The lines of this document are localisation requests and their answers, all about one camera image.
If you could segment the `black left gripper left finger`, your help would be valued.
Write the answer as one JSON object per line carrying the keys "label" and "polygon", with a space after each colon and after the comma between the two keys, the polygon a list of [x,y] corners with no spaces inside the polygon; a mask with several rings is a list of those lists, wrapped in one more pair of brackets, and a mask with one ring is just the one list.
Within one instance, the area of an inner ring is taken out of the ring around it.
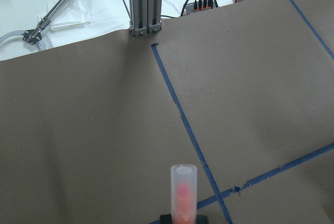
{"label": "black left gripper left finger", "polygon": [[171,214],[160,215],[159,217],[160,224],[172,224],[172,216]]}

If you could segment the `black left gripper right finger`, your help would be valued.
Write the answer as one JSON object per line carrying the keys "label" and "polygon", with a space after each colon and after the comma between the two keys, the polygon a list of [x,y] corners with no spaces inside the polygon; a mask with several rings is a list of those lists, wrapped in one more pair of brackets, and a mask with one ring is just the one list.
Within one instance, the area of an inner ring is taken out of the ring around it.
{"label": "black left gripper right finger", "polygon": [[209,224],[209,219],[205,215],[197,215],[196,224]]}

